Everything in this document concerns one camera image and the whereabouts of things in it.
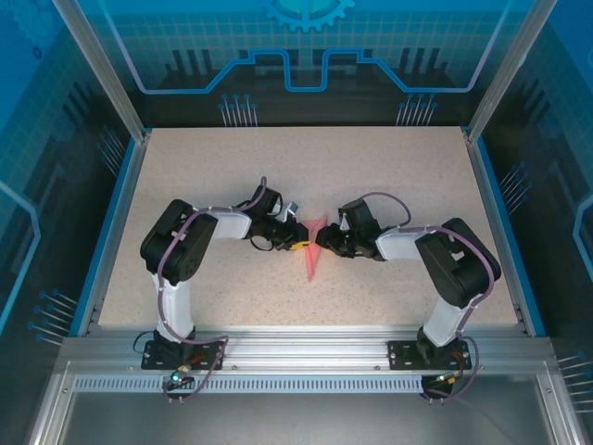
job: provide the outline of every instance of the cable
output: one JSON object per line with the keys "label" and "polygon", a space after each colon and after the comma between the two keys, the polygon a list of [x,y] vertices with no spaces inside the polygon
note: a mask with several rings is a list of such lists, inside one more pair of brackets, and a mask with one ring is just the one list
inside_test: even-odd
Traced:
{"label": "cable", "polygon": [[[223,342],[222,343],[222,347],[219,350],[219,352],[216,354],[216,358],[212,362],[212,365],[210,366],[210,369],[208,370],[208,373],[204,377],[204,380],[202,380],[202,382],[200,383],[200,385],[196,388],[196,390],[194,392],[192,392],[191,394],[183,397],[185,400],[188,400],[188,399],[193,398],[206,385],[206,383],[208,382],[208,379],[210,378],[210,376],[214,372],[214,368],[216,367],[216,365],[218,364],[218,362],[221,360],[221,357],[224,355],[224,351],[226,350],[226,346],[227,346],[227,344],[229,342],[229,336],[214,337],[214,338],[210,338],[208,340],[191,340],[189,338],[185,338],[185,337],[180,336],[179,334],[177,334],[169,326],[169,321],[167,320],[167,317],[165,316],[165,308],[164,308],[164,302],[163,302],[163,295],[164,295],[164,291],[165,291],[165,279],[163,278],[163,269],[165,267],[165,263],[169,259],[169,256],[172,253],[172,251],[175,249],[175,246],[177,246],[177,243],[179,243],[179,240],[187,232],[187,229],[189,228],[189,226],[192,224],[192,222],[198,216],[203,215],[203,214],[208,213],[208,212],[211,212],[211,211],[224,212],[224,211],[245,211],[245,210],[249,210],[252,207],[254,207],[255,205],[257,205],[258,202],[261,200],[261,198],[263,197],[263,195],[264,195],[264,193],[266,191],[267,184],[268,184],[267,178],[265,176],[262,176],[261,177],[261,181],[260,181],[261,190],[259,191],[258,196],[253,201],[251,201],[250,203],[245,204],[243,206],[233,207],[233,208],[228,208],[228,207],[208,207],[208,208],[204,208],[204,209],[199,209],[196,212],[192,213],[192,215],[190,215],[189,218],[187,218],[185,220],[185,223],[183,224],[183,226],[181,227],[181,229],[179,229],[179,231],[177,232],[177,235],[175,235],[175,237],[171,240],[169,246],[165,250],[165,253],[163,253],[162,258],[160,259],[160,262],[158,263],[158,267],[157,267],[157,280],[158,280],[157,306],[158,306],[158,317],[160,318],[161,322],[163,323],[163,326],[165,327],[165,330],[167,330],[167,332],[173,338],[176,338],[177,340],[181,341],[182,343],[187,343],[189,345],[204,346],[204,345],[210,345],[212,343],[216,343],[216,342],[219,342],[219,341],[222,341]],[[165,385],[163,386],[163,395],[165,397],[169,398],[169,399],[172,399],[172,397],[170,396],[169,392],[167,391],[167,385],[168,384],[169,384],[169,382],[166,382]]]}
{"label": "cable", "polygon": [[138,340],[139,340],[139,339],[140,339],[142,336],[145,336],[146,334],[150,334],[151,332],[152,332],[152,331],[144,331],[144,332],[141,332],[140,334],[138,334],[138,336],[136,337],[136,339],[135,339],[135,340],[133,341],[133,343],[132,343],[132,350],[133,350],[134,352],[137,352],[137,353],[139,353],[139,354],[142,354],[142,353],[143,353],[141,350],[136,350],[136,345],[138,344]]}
{"label": "cable", "polygon": [[280,209],[276,212],[276,214],[270,215],[271,218],[275,218],[280,215],[284,209],[284,199],[282,198],[282,195],[278,196],[278,199],[280,200]]}
{"label": "cable", "polygon": [[472,302],[470,302],[470,308],[463,315],[463,318],[461,318],[461,321],[460,321],[459,325],[457,326],[457,335],[459,336],[461,334],[461,331],[463,330],[463,327],[465,326],[465,324],[469,320],[470,316],[472,315],[473,311],[475,310],[475,308],[477,308],[477,305],[480,302],[484,301],[488,297],[488,295],[490,295],[492,293],[492,289],[494,289],[494,281],[495,281],[494,271],[492,270],[492,266],[490,265],[490,262],[488,262],[488,259],[486,258],[486,256],[476,246],[474,246],[468,239],[466,239],[464,236],[458,234],[457,232],[453,232],[452,230],[449,230],[445,227],[441,227],[440,225],[428,225],[426,227],[402,228],[402,229],[399,229],[399,231],[404,234],[406,234],[406,233],[407,234],[422,234],[425,232],[441,232],[443,234],[453,236],[459,242],[464,244],[469,250],[471,250],[472,253],[478,258],[478,260],[480,260],[482,262],[482,264],[484,264],[486,273],[488,274],[488,287],[486,288],[486,290],[484,291],[484,293],[481,296],[476,297]]}
{"label": "cable", "polygon": [[463,356],[460,352],[453,352],[451,355],[455,357],[457,362],[460,364],[460,377],[463,377]]}
{"label": "cable", "polygon": [[364,199],[366,197],[389,197],[389,198],[393,199],[394,201],[398,202],[399,205],[401,205],[401,207],[404,208],[404,210],[406,211],[406,214],[408,215],[406,221],[404,221],[402,224],[399,224],[399,227],[403,227],[404,225],[408,225],[410,223],[410,221],[411,221],[410,208],[406,205],[406,203],[404,201],[402,201],[395,195],[391,195],[390,193],[387,193],[387,192],[369,192],[369,193],[365,193],[364,195],[359,197],[359,199]]}
{"label": "cable", "polygon": [[475,378],[478,374],[478,370],[480,369],[480,351],[478,349],[478,345],[475,342],[475,340],[469,336],[459,337],[459,339],[460,340],[469,340],[472,343],[475,363],[473,364],[472,374],[470,375],[470,378],[467,381],[467,383],[465,384],[465,386],[463,388],[461,388],[459,391],[457,391],[455,394],[453,394],[452,396],[448,396],[448,400],[450,400],[450,401],[454,401],[459,396],[461,396],[465,391],[468,390],[468,388],[472,385],[473,381],[475,380]]}
{"label": "cable", "polygon": [[[480,408],[479,406],[474,405],[473,403],[470,403],[464,399],[452,399],[452,397],[450,397],[446,392],[439,391],[437,389],[428,389],[428,392],[432,392],[438,396],[441,396],[442,401],[455,400],[455,401],[458,401],[459,403],[467,406],[468,408],[479,412],[487,421],[489,421],[492,424],[493,427],[495,427],[511,443],[514,443],[515,445],[521,445],[521,443],[518,440],[516,440],[513,436],[511,436],[502,426],[500,426],[500,424],[496,420],[494,420],[490,416],[490,414],[488,414],[486,411],[482,410],[482,408]],[[423,396],[425,396],[424,397],[425,399],[426,399],[426,397],[428,397],[430,399],[430,396],[427,396],[426,394],[423,394]]]}
{"label": "cable", "polygon": [[271,244],[269,248],[261,248],[255,243],[253,238],[249,238],[249,242],[251,243],[251,246],[253,246],[256,250],[259,250],[261,252],[272,252],[274,250],[274,244]]}

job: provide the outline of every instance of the aluminum frame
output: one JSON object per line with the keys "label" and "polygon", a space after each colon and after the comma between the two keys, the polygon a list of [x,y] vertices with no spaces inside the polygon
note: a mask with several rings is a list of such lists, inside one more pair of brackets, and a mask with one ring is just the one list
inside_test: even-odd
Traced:
{"label": "aluminum frame", "polygon": [[105,240],[104,250],[97,264],[95,279],[89,291],[89,297],[83,308],[82,322],[76,332],[70,332],[77,336],[85,336],[91,323],[96,323],[93,316],[98,316],[101,306],[107,293],[109,278],[113,272],[115,259],[118,254],[123,229],[126,225],[130,206],[132,205],[133,193],[140,177],[140,170],[145,158],[146,148],[150,140],[150,133],[147,133],[142,142],[136,142],[132,147],[130,163],[126,171],[121,171],[124,175],[123,184],[120,190],[120,196],[113,213],[113,219],[110,222]]}
{"label": "aluminum frame", "polygon": [[143,142],[145,127],[78,2],[52,1],[128,132],[136,142]]}
{"label": "aluminum frame", "polygon": [[536,329],[533,323],[533,314],[529,310],[523,286],[521,284],[521,278],[517,272],[517,266],[514,261],[514,257],[511,253],[511,245],[509,239],[504,235],[504,229],[500,212],[494,198],[494,192],[492,186],[488,182],[488,176],[486,173],[486,165],[482,154],[477,145],[477,140],[471,140],[469,137],[466,138],[466,146],[468,154],[470,156],[470,162],[473,166],[473,173],[475,174],[475,180],[484,202],[484,208],[486,210],[486,217],[490,223],[492,230],[492,236],[494,237],[494,243],[498,250],[500,258],[500,265],[504,272],[507,285],[509,286],[509,293],[511,294],[511,301],[518,309],[518,319],[520,323],[523,323],[525,330],[529,336],[536,335]]}
{"label": "aluminum frame", "polygon": [[511,85],[512,79],[523,65],[531,46],[548,21],[549,14],[556,6],[556,2],[557,0],[535,0],[529,9],[521,28],[512,40],[507,55],[500,63],[492,83],[488,86],[480,105],[473,114],[472,121],[468,126],[470,141],[477,141],[482,134],[500,100]]}
{"label": "aluminum frame", "polygon": [[[469,331],[480,349],[480,375],[536,375],[542,395],[542,415],[547,413],[556,442],[561,445],[585,443],[549,338],[525,337],[504,329]],[[230,334],[232,340],[217,376],[256,375],[272,382],[287,375],[389,378],[438,374],[437,371],[389,371],[386,341],[414,339],[416,330],[412,327],[398,330],[380,326],[325,329],[235,327],[221,331],[201,330],[198,335],[209,337],[222,333]],[[111,376],[129,380],[169,374],[140,369],[142,356],[132,351],[135,337],[136,333],[131,331],[105,331],[99,336],[65,339],[30,445],[59,443],[78,377]],[[109,388],[105,392],[154,393],[155,390]],[[385,388],[374,392],[394,391]]]}

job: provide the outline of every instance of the beige work surface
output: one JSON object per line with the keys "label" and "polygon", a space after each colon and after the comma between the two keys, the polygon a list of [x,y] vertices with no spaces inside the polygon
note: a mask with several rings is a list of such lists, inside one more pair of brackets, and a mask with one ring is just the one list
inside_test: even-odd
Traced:
{"label": "beige work surface", "polygon": [[[410,226],[461,217],[495,251],[459,128],[156,129],[99,323],[155,323],[156,291],[139,248],[172,199],[235,205],[264,174],[269,187],[299,205],[300,221],[327,213],[336,222],[339,206],[382,190],[408,203]],[[368,202],[382,226],[405,218],[395,201]],[[191,286],[194,321],[210,325],[421,324],[436,302],[421,261],[348,260],[323,251],[309,283],[302,250],[260,252],[246,240],[210,244]],[[504,277],[471,323],[516,323]]]}

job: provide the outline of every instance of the glass panel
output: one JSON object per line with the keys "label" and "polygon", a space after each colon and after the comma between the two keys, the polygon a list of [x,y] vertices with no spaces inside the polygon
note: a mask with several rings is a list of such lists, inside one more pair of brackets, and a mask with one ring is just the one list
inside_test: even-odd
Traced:
{"label": "glass panel", "polygon": [[23,443],[130,136],[51,2],[1,5],[0,441]]}
{"label": "glass panel", "polygon": [[[156,394],[75,394],[62,443],[80,445],[81,437],[84,445],[121,443],[122,437],[132,438],[128,443],[167,445],[184,443],[190,437],[217,445],[237,443],[237,438],[242,445],[555,443],[538,387],[528,377],[476,379],[472,390],[463,396],[476,409],[460,403],[450,403],[442,410],[428,409],[422,398],[402,394],[200,397],[200,401],[192,400],[191,408],[186,405],[176,410]],[[478,409],[492,415],[514,442]],[[132,422],[130,413],[151,421]]]}
{"label": "glass panel", "polygon": [[148,126],[467,124],[532,0],[83,0]]}
{"label": "glass panel", "polygon": [[591,23],[591,2],[556,5],[483,135],[561,358],[593,352]]}

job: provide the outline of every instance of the purple cable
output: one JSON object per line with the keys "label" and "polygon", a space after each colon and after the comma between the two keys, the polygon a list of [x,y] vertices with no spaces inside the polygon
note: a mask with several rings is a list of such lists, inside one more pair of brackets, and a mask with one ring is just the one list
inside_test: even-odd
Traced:
{"label": "purple cable", "polygon": [[459,242],[464,244],[469,250],[471,250],[472,253],[476,257],[478,257],[478,260],[480,260],[482,262],[482,264],[484,264],[484,267],[486,268],[486,273],[488,274],[488,287],[486,288],[486,290],[480,297],[476,298],[473,303],[470,303],[470,309],[468,309],[468,311],[463,315],[463,318],[461,318],[460,324],[457,326],[457,335],[460,336],[461,331],[463,330],[463,327],[465,326],[467,321],[470,319],[470,316],[472,315],[473,310],[477,307],[477,305],[480,302],[484,301],[488,297],[488,295],[490,295],[492,293],[492,289],[494,288],[494,281],[495,281],[494,280],[494,271],[492,270],[492,266],[488,262],[488,259],[476,246],[474,246],[464,236],[461,236],[460,234],[453,232],[452,230],[446,229],[445,227],[441,227],[440,225],[428,225],[426,227],[402,228],[402,229],[399,229],[399,231],[401,233],[410,233],[410,234],[414,234],[414,233],[421,234],[423,232],[441,232],[443,234],[453,236]]}
{"label": "purple cable", "polygon": [[[212,365],[210,366],[210,369],[208,369],[208,373],[204,377],[204,380],[202,380],[202,382],[199,384],[199,386],[196,388],[196,390],[194,392],[192,392],[188,396],[185,396],[184,397],[185,400],[189,400],[189,399],[193,398],[207,384],[208,379],[210,378],[210,376],[214,372],[214,368],[216,367],[216,365],[220,361],[222,355],[224,354],[224,351],[226,350],[226,346],[229,343],[229,336],[214,337],[214,338],[210,338],[208,340],[191,340],[189,338],[182,337],[179,334],[177,334],[175,331],[173,331],[173,329],[169,326],[169,322],[167,320],[167,317],[165,316],[165,308],[164,308],[164,305],[163,305],[163,294],[164,294],[164,290],[165,290],[165,279],[163,278],[163,268],[165,267],[165,263],[167,262],[167,259],[169,258],[170,254],[175,249],[175,246],[177,246],[177,243],[179,243],[179,240],[185,234],[185,232],[187,231],[187,229],[189,228],[189,226],[191,225],[191,223],[198,216],[203,215],[203,214],[205,214],[207,212],[210,212],[210,211],[243,211],[243,210],[251,209],[263,197],[263,194],[266,191],[266,185],[267,184],[268,184],[267,178],[265,176],[262,176],[261,177],[261,182],[260,182],[261,190],[259,191],[259,195],[253,201],[245,204],[242,207],[239,207],[239,208],[208,207],[208,208],[204,208],[204,209],[199,209],[196,212],[192,213],[192,215],[190,215],[189,218],[187,218],[187,220],[183,224],[182,228],[179,229],[179,231],[177,232],[177,235],[172,239],[172,241],[170,242],[169,246],[165,250],[165,253],[163,254],[162,258],[160,259],[160,263],[158,264],[158,267],[157,267],[157,279],[158,279],[158,298],[157,298],[157,302],[158,302],[158,316],[160,317],[160,320],[163,322],[163,326],[165,326],[165,329],[167,330],[167,332],[169,332],[169,334],[172,337],[178,339],[182,343],[187,343],[187,344],[190,344],[190,345],[203,346],[203,345],[210,345],[210,344],[215,343],[217,341],[222,341],[223,342],[222,348],[216,354],[216,358],[215,358],[214,362],[212,363]],[[169,382],[166,382],[165,385],[163,386],[163,395],[165,397],[168,397],[169,399],[172,399],[172,397],[169,395],[169,392],[167,391],[167,385],[168,384],[169,384]]]}
{"label": "purple cable", "polygon": [[[441,400],[442,401],[450,401],[452,400],[452,398],[443,391],[439,391],[437,389],[429,389],[429,392],[432,392],[434,394],[436,394],[437,396],[441,396]],[[513,436],[511,436],[509,433],[507,433],[505,431],[505,429],[500,426],[498,424],[498,422],[496,420],[494,420],[490,414],[488,414],[486,411],[482,410],[482,408],[478,407],[477,405],[474,405],[473,403],[470,403],[464,399],[457,399],[457,401],[465,406],[467,406],[470,409],[473,409],[477,412],[479,412],[485,419],[487,419],[504,437],[506,437],[511,443],[514,443],[515,445],[520,445],[519,441],[515,440],[515,438]]]}
{"label": "purple cable", "polygon": [[406,205],[406,203],[404,201],[402,201],[395,195],[391,195],[390,193],[387,193],[387,192],[369,192],[369,193],[366,193],[366,194],[362,195],[361,197],[359,197],[359,199],[364,199],[366,197],[390,197],[394,201],[397,201],[401,205],[401,207],[404,208],[404,210],[406,211],[406,214],[408,215],[408,218],[406,219],[406,221],[404,221],[402,224],[400,224],[399,227],[403,227],[404,225],[408,225],[410,223],[410,221],[411,221],[410,208]]}
{"label": "purple cable", "polygon": [[472,375],[470,376],[470,379],[467,382],[467,384],[459,392],[455,393],[454,395],[452,395],[450,397],[447,397],[448,401],[454,401],[461,394],[463,394],[465,391],[467,391],[468,388],[472,385],[473,381],[475,380],[475,378],[477,376],[478,369],[480,368],[480,352],[478,350],[477,343],[475,342],[475,340],[473,338],[471,338],[469,336],[462,336],[461,331],[463,330],[463,327],[465,326],[465,324],[469,320],[470,316],[472,315],[473,310],[477,307],[478,303],[480,303],[481,301],[484,301],[484,299],[486,299],[488,297],[488,295],[490,295],[490,293],[492,293],[492,289],[494,288],[494,271],[492,270],[492,266],[488,262],[488,259],[486,258],[486,256],[482,252],[480,252],[480,250],[476,246],[474,246],[464,236],[459,235],[458,233],[453,232],[452,230],[449,230],[445,227],[441,227],[439,225],[429,225],[426,227],[411,227],[409,229],[403,228],[403,229],[399,229],[399,230],[402,233],[441,232],[443,234],[452,236],[453,238],[457,239],[462,244],[467,246],[467,248],[469,250],[471,250],[472,253],[476,257],[478,257],[478,259],[482,262],[482,264],[484,264],[484,267],[486,268],[486,272],[488,274],[488,287],[486,288],[486,290],[480,297],[475,299],[473,304],[470,304],[470,308],[463,315],[463,318],[461,318],[461,321],[456,329],[457,338],[459,338],[460,340],[469,340],[472,343],[473,349],[475,351],[475,364],[473,366]]}

